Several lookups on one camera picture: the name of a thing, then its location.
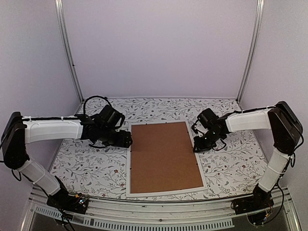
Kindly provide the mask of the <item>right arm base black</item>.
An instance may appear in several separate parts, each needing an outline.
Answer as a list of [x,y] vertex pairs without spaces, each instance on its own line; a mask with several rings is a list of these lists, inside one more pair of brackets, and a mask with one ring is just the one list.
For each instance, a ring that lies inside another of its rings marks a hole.
[[234,199],[231,202],[231,209],[237,215],[269,208],[269,212],[263,211],[248,216],[248,221],[256,226],[263,225],[267,221],[273,206],[271,194],[262,190],[254,190],[252,196]]

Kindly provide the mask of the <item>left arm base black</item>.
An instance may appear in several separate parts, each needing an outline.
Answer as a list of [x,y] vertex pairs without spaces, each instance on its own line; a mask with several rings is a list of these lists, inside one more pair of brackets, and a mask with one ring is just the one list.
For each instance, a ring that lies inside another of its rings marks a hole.
[[47,205],[63,211],[85,214],[89,205],[89,199],[81,193],[70,195],[67,191],[58,191],[55,195],[49,195]]

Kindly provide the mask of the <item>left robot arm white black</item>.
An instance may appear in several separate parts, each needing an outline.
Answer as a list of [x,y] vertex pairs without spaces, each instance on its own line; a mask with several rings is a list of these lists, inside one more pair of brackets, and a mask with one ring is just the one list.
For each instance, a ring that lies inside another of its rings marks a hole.
[[120,129],[124,120],[125,116],[109,105],[91,116],[83,112],[67,117],[31,117],[14,112],[0,139],[2,163],[41,187],[61,209],[67,209],[77,197],[69,195],[62,182],[36,161],[38,155],[27,152],[27,146],[41,151],[43,145],[50,148],[63,139],[73,139],[88,140],[93,148],[98,141],[102,148],[129,148],[131,133]]

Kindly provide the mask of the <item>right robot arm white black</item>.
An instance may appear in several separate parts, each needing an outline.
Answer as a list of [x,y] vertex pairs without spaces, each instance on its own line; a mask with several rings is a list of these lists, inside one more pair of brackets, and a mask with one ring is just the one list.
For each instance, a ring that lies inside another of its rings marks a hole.
[[230,133],[263,129],[271,131],[273,152],[263,177],[249,198],[249,206],[253,210],[259,210],[267,203],[269,193],[285,173],[296,149],[304,142],[303,126],[285,101],[279,101],[273,106],[233,111],[223,116],[207,108],[197,116],[197,121],[206,132],[192,128],[196,133],[193,139],[195,153],[214,150],[216,142],[223,141]]

